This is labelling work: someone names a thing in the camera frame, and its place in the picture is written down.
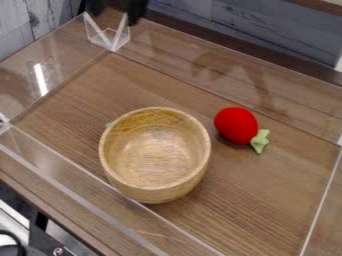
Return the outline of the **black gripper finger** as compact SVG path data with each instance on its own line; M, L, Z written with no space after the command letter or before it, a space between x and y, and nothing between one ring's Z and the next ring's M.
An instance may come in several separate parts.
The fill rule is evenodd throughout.
M108 0L86 0L86 10L100 16L108 8Z
M146 15L150 0L130 0L129 2L129 25L138 24L140 19Z

